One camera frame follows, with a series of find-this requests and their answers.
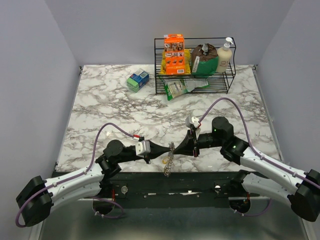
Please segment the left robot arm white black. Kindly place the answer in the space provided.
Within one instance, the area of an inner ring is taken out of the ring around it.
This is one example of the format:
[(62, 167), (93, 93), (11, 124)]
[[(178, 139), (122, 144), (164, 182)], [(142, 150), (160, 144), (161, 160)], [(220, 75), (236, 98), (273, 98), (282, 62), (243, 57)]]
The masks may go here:
[(19, 228), (32, 227), (45, 220), (50, 213), (63, 204), (86, 197), (107, 197), (111, 185), (104, 181), (121, 171), (120, 163), (152, 159), (170, 151), (150, 140), (140, 140), (125, 146), (120, 140), (111, 140), (103, 154), (89, 166), (60, 177), (42, 179), (33, 177), (16, 197), (19, 207), (15, 224)]

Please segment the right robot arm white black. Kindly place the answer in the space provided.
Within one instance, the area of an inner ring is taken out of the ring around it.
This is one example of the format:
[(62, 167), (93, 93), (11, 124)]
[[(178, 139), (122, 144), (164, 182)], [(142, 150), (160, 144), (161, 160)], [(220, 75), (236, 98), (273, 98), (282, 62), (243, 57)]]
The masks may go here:
[(302, 219), (315, 222), (320, 214), (320, 174), (288, 166), (264, 155), (248, 141), (234, 135), (234, 127), (225, 117), (215, 117), (212, 131), (200, 134), (200, 120), (189, 116), (185, 120), (189, 128), (182, 143), (174, 150), (177, 155), (198, 157), (201, 149), (220, 148), (220, 154), (228, 161), (250, 168), (262, 176), (242, 171), (240, 177), (230, 183), (230, 191), (241, 196), (245, 192), (258, 194), (289, 205)]

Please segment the metal disc with keyrings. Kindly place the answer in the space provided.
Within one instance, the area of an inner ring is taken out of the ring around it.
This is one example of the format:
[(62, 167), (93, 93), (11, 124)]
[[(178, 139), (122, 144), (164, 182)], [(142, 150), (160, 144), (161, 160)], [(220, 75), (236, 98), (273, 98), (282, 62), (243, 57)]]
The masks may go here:
[(169, 157), (169, 160), (168, 160), (167, 164), (165, 164), (165, 166), (163, 168), (163, 174), (166, 177), (169, 177), (170, 174), (171, 174), (171, 168), (172, 168), (173, 160), (174, 160), (175, 144), (174, 144), (173, 141), (169, 144), (169, 148), (170, 148), (170, 151), (168, 152), (168, 155), (167, 155), (167, 157)]

